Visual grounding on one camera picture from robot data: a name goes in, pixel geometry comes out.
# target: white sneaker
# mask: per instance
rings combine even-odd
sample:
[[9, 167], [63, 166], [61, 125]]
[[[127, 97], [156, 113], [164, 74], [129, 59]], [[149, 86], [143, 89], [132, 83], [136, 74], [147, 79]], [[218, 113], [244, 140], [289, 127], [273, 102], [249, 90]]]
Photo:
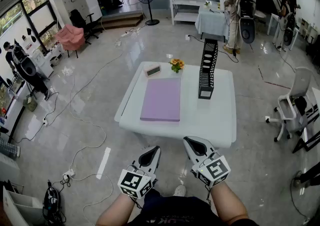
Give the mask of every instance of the white sneaker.
[[185, 186], [179, 185], [178, 187], [176, 187], [173, 196], [184, 197], [186, 195], [186, 191], [187, 191], [187, 189]]
[[17, 146], [16, 156], [18, 158], [20, 157], [20, 146]]

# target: shoe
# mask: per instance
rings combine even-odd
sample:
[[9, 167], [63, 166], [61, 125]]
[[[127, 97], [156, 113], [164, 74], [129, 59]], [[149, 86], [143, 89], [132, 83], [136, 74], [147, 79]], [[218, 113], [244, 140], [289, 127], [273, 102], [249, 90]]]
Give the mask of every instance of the shoe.
[[295, 174], [293, 186], [296, 187], [296, 188], [301, 188], [302, 187], [302, 184], [301, 184], [301, 181], [300, 181], [300, 176], [301, 175], [302, 175], [302, 171], [298, 171]]
[[229, 47], [227, 47], [226, 45], [224, 45], [224, 46], [223, 46], [223, 49], [224, 49], [225, 51], [227, 51], [229, 54], [232, 55], [232, 49], [231, 49], [231, 48], [229, 48]]
[[45, 101], [48, 101], [49, 98], [50, 98], [50, 96], [52, 96], [52, 92], [50, 91], [50, 89], [48, 89], [48, 91], [47, 91], [46, 94], [45, 94], [44, 100], [45, 100]]
[[20, 146], [17, 146], [16, 156], [18, 158], [20, 157]]
[[173, 196], [175, 196], [175, 197], [184, 197], [186, 195], [186, 192], [187, 192], [186, 187], [183, 186], [183, 185], [179, 185], [178, 187], [176, 187]]

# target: person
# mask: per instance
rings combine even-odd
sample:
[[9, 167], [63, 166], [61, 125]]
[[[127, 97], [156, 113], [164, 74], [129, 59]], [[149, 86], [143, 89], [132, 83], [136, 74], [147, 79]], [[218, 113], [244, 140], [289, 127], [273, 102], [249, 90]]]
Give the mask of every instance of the person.
[[3, 48], [7, 52], [6, 55], [5, 55], [5, 59], [8, 62], [9, 66], [10, 66], [10, 68], [12, 70], [13, 75], [16, 74], [15, 73], [15, 70], [16, 70], [25, 81], [27, 81], [29, 84], [34, 86], [35, 90], [43, 93], [44, 96], [45, 96], [44, 99], [47, 101], [49, 99], [50, 95], [51, 95], [51, 92], [46, 87], [46, 85], [43, 82], [43, 80], [37, 74], [35, 74], [33, 76], [30, 76], [30, 75], [26, 74], [25, 71], [22, 69], [21, 65], [20, 64], [16, 64], [14, 62], [12, 52], [8, 51], [9, 49], [11, 50], [11, 49], [14, 48], [13, 45], [10, 45], [9, 42], [5, 42], [4, 45], [3, 45]]
[[240, 34], [239, 20], [240, 17], [237, 15], [237, 0], [224, 0], [224, 7], [228, 8], [230, 19], [229, 19], [229, 40], [228, 43], [223, 46], [223, 49], [229, 54], [233, 53], [233, 49], [237, 54], [240, 54], [242, 47], [242, 37]]
[[291, 0], [290, 1], [290, 9], [291, 12], [296, 13], [296, 9], [301, 9], [301, 6], [297, 4], [297, 0]]
[[225, 182], [211, 188], [210, 194], [218, 216], [208, 203], [197, 197], [185, 197], [186, 187], [175, 189], [174, 195], [162, 197], [152, 188], [144, 196], [141, 213], [128, 223], [135, 202], [131, 197], [120, 194], [113, 204], [103, 212], [96, 226], [134, 226], [134, 225], [214, 225], [214, 226], [257, 226], [250, 220], [240, 199]]
[[279, 12], [279, 32], [275, 34], [273, 43], [275, 43], [275, 47], [281, 51], [284, 35], [285, 35], [285, 30], [287, 27], [287, 20], [286, 16], [291, 12], [290, 10], [290, 0], [282, 0], [281, 3], [281, 11]]
[[296, 188], [320, 185], [320, 162], [307, 172], [298, 171], [295, 175], [293, 185]]

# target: tiled floor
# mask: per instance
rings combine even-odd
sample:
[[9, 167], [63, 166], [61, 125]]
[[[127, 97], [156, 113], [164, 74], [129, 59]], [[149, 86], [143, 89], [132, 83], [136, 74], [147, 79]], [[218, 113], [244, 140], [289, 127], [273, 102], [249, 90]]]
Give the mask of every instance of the tiled floor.
[[[138, 137], [119, 128], [114, 121], [140, 62], [167, 62], [166, 54], [173, 54], [186, 64], [200, 65], [203, 51], [203, 43], [193, 38], [190, 42], [185, 41], [186, 34], [199, 38], [194, 25], [172, 26], [170, 19], [160, 19], [160, 24], [145, 26], [139, 32], [122, 38], [123, 50], [115, 49], [114, 42], [123, 33], [124, 29], [104, 31], [99, 39], [91, 40], [92, 45], [78, 53], [78, 59], [75, 54], [70, 58], [66, 56], [54, 68], [54, 75], [47, 83], [59, 92], [55, 112], [48, 116], [51, 123], [69, 102], [73, 85], [72, 97], [106, 62], [115, 59], [75, 96], [70, 108], [75, 116], [100, 125], [107, 135], [101, 147], [86, 148], [77, 154], [72, 166], [77, 179], [97, 173], [106, 147], [111, 148], [104, 173], [112, 181], [113, 194], [102, 203], [85, 209], [86, 216], [93, 223], [120, 193], [117, 187], [120, 173], [142, 149]], [[261, 226], [299, 226], [304, 218], [292, 205], [290, 181], [297, 170], [308, 170], [320, 161], [320, 145], [309, 152], [300, 150], [292, 154], [296, 136], [278, 143], [273, 141], [280, 127], [274, 123], [266, 124], [265, 116], [274, 115], [277, 98], [288, 92], [285, 87], [291, 87], [294, 72], [281, 59], [271, 40], [272, 36], [259, 33], [251, 44], [252, 48], [243, 45], [241, 54], [237, 55], [239, 63], [233, 63], [224, 53], [218, 54], [216, 67], [233, 73], [237, 115], [236, 142], [230, 148], [220, 149], [220, 153], [225, 155], [231, 167], [227, 184], [241, 198], [253, 220]], [[294, 47], [292, 51], [282, 51], [281, 56], [293, 67], [312, 69], [316, 81], [320, 83], [320, 77], [304, 51]], [[311, 86], [319, 88], [314, 78]], [[34, 136], [42, 124], [42, 118], [54, 109], [55, 98], [56, 94], [45, 102], [41, 96], [42, 101], [34, 113], [24, 112], [15, 131], [16, 140]], [[60, 180], [62, 174], [68, 171], [77, 150], [84, 146], [98, 146], [104, 137], [99, 127], [74, 119], [67, 107], [51, 126], [44, 127], [32, 141], [23, 140], [20, 143], [21, 156], [16, 161], [21, 170], [21, 182], [25, 185], [24, 193], [43, 200], [47, 180]], [[188, 196], [205, 200], [207, 191], [202, 182], [190, 173], [192, 165], [182, 141], [145, 138], [150, 145], [161, 147], [156, 189], [162, 195], [169, 196], [177, 185], [184, 184]], [[110, 183], [104, 177], [97, 179], [95, 176], [80, 182], [73, 181], [70, 188], [65, 187], [61, 195], [66, 225], [89, 225], [82, 214], [84, 205], [100, 201], [110, 191]], [[319, 191], [320, 187], [307, 188], [303, 194], [299, 190], [293, 191], [293, 199], [301, 212], [308, 216], [314, 214], [319, 198], [315, 193]]]

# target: black shirt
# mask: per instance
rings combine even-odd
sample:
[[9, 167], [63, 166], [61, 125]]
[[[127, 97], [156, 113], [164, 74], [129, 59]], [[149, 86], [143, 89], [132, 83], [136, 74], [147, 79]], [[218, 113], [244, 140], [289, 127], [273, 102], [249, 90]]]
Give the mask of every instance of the black shirt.
[[[226, 224], [216, 216], [210, 206], [196, 197], [171, 196], [163, 197], [152, 204], [143, 207], [141, 213], [128, 226], [174, 224], [197, 226], [225, 226]], [[232, 226], [258, 226], [250, 219], [240, 219]]]
[[14, 59], [13, 59], [13, 56], [12, 56], [12, 52], [6, 52], [5, 59], [6, 59], [6, 61], [8, 62], [8, 64], [10, 64], [10, 62], [13, 62], [16, 70], [20, 73], [21, 76], [23, 75], [22, 77], [24, 77], [24, 76], [26, 75], [25, 72], [24, 72], [24, 70], [21, 68], [21, 65], [15, 63], [15, 61], [14, 61]]

